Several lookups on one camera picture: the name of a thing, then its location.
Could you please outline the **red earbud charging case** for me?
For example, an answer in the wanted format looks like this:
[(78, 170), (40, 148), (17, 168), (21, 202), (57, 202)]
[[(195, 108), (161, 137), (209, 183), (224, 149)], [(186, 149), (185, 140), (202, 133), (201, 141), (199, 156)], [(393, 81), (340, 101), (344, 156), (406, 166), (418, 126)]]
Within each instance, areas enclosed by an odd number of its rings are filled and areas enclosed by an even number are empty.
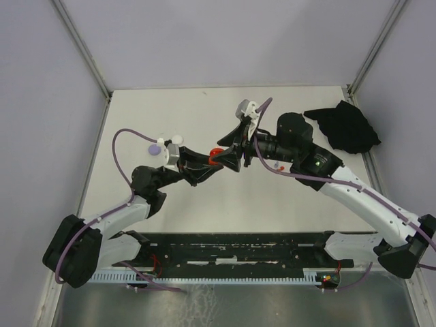
[(219, 163), (214, 161), (214, 157), (216, 157), (218, 154), (222, 152), (224, 152), (222, 148), (213, 148), (209, 153), (208, 164), (212, 166), (219, 165)]

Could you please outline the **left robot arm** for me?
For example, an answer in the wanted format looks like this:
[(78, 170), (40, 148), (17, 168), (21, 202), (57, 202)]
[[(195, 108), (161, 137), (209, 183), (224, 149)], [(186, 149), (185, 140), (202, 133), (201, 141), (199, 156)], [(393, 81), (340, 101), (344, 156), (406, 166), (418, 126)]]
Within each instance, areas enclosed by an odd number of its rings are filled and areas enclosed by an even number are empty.
[(169, 146), (166, 165), (138, 166), (131, 174), (131, 195), (124, 202), (89, 218), (65, 217), (43, 255), (43, 264), (54, 273), (55, 281), (73, 288), (83, 286), (98, 268), (123, 261), (145, 265), (151, 257), (146, 240), (124, 229), (144, 221), (162, 208), (166, 193), (162, 188), (186, 181), (195, 187), (223, 168), (215, 148), (208, 155), (184, 146)]

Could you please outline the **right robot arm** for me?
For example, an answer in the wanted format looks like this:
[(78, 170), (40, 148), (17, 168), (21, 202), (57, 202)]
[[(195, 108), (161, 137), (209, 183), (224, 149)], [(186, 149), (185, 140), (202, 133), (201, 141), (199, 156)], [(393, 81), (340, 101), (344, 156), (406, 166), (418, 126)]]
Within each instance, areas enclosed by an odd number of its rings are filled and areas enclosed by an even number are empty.
[(435, 218), (397, 206), (358, 178), (336, 155), (313, 143), (313, 128), (303, 115), (282, 114), (274, 135), (258, 129), (258, 119), (243, 116), (239, 126), (212, 151), (210, 161), (239, 172), (254, 157), (290, 163), (289, 175), (336, 200), (359, 216), (374, 234), (333, 232), (313, 248), (313, 260), (378, 262), (396, 277), (409, 279), (435, 234)]

